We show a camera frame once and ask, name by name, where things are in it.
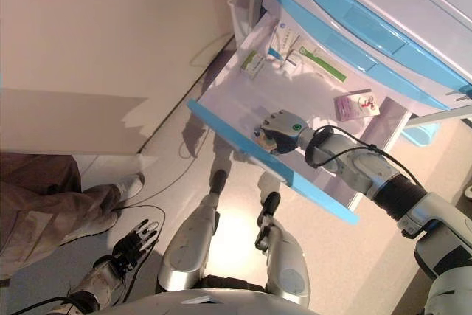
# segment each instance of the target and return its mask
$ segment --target white wall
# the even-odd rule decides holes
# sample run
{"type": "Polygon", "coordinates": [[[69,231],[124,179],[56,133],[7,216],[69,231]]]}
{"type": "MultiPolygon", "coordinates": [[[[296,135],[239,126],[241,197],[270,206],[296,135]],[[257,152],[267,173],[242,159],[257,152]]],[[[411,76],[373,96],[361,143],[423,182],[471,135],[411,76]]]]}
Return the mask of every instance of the white wall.
{"type": "Polygon", "coordinates": [[[0,1],[6,150],[135,153],[232,31],[226,0],[0,1]]]}

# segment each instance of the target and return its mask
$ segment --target person's leg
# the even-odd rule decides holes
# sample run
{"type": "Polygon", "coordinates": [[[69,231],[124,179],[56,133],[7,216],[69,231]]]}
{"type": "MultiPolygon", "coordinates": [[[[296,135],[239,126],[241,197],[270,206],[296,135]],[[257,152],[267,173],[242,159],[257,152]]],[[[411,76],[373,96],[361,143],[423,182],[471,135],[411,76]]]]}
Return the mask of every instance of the person's leg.
{"type": "Polygon", "coordinates": [[[61,244],[69,243],[78,238],[96,235],[110,229],[118,219],[118,214],[113,212],[118,203],[137,195],[144,186],[144,176],[141,173],[129,175],[116,184],[104,184],[84,191],[84,195],[101,201],[101,215],[84,220],[81,227],[69,233],[61,241],[61,244]]]}
{"type": "MultiPolygon", "coordinates": [[[[107,212],[119,191],[112,185],[85,193],[37,195],[11,184],[1,183],[1,278],[51,254],[64,238],[84,225],[91,226],[107,212]]],[[[100,232],[106,231],[108,225],[100,232]]]]}
{"type": "Polygon", "coordinates": [[[0,179],[39,195],[80,192],[80,174],[70,155],[0,154],[0,179]]]}

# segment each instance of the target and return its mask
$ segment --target white sneaker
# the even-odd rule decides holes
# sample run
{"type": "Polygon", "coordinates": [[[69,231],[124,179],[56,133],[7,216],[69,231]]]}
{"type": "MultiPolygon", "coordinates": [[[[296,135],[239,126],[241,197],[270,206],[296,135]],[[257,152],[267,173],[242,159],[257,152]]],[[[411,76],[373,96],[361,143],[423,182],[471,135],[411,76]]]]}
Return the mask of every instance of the white sneaker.
{"type": "Polygon", "coordinates": [[[84,238],[85,236],[98,235],[109,230],[113,225],[117,223],[118,214],[111,212],[107,215],[102,215],[97,219],[94,219],[90,223],[80,227],[79,229],[66,235],[66,237],[60,242],[61,245],[70,243],[71,241],[84,238]]]}
{"type": "Polygon", "coordinates": [[[137,195],[139,192],[141,192],[144,185],[145,176],[142,173],[136,173],[134,175],[123,177],[118,181],[118,183],[115,184],[121,193],[121,198],[119,199],[118,203],[137,195]]]}

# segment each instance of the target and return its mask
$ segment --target blue drawer handle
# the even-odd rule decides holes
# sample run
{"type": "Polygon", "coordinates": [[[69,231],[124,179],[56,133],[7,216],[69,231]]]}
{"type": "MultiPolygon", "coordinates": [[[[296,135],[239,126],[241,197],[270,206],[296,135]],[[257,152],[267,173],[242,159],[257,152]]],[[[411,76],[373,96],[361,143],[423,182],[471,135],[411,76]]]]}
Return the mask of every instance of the blue drawer handle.
{"type": "Polygon", "coordinates": [[[449,107],[434,99],[398,73],[374,59],[359,46],[347,40],[343,35],[326,25],[325,22],[310,13],[294,0],[277,0],[287,13],[319,43],[326,46],[340,58],[365,72],[372,79],[412,98],[420,103],[449,110],[449,107]]]}
{"type": "Polygon", "coordinates": [[[453,90],[472,89],[466,79],[356,0],[314,0],[346,30],[407,68],[453,90]]]}

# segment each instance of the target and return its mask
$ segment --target cabinet drawer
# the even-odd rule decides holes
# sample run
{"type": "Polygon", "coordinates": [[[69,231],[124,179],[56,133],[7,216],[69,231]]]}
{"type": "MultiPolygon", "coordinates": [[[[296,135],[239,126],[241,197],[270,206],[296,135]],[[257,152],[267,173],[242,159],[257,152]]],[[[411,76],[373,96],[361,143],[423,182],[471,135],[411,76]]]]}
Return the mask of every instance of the cabinet drawer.
{"type": "Polygon", "coordinates": [[[347,70],[347,80],[320,77],[311,66],[299,66],[291,75],[278,65],[265,60],[254,78],[241,72],[243,62],[257,51],[268,52],[278,19],[266,13],[240,48],[216,77],[214,83],[188,106],[210,128],[235,149],[246,153],[266,170],[278,176],[288,186],[321,207],[349,222],[357,194],[341,179],[323,169],[314,170],[305,163],[302,151],[274,156],[254,141],[254,129],[272,112],[286,109],[312,127],[338,125],[365,141],[389,149],[397,139],[410,112],[388,97],[389,91],[374,80],[347,70]],[[333,98],[348,92],[371,89],[378,99],[381,115],[338,122],[333,98]]]}
{"type": "MultiPolygon", "coordinates": [[[[380,5],[387,7],[389,2],[386,0],[380,5]]],[[[319,27],[324,27],[321,29],[324,34],[334,31],[358,52],[371,56],[376,64],[365,72],[402,94],[402,104],[420,116],[470,104],[466,95],[472,91],[472,85],[465,78],[423,45],[417,44],[406,32],[392,26],[357,0],[264,0],[264,6],[280,18],[283,13],[288,13],[314,37],[319,36],[313,34],[319,21],[322,23],[319,27]],[[294,4],[308,14],[294,9],[294,4]],[[309,28],[302,24],[301,18],[304,17],[308,18],[309,28]],[[426,106],[414,107],[406,100],[415,100],[426,106]]],[[[417,10],[420,13],[426,11],[422,7],[417,10]]],[[[340,55],[344,59],[352,57],[352,54],[340,55]]]]}

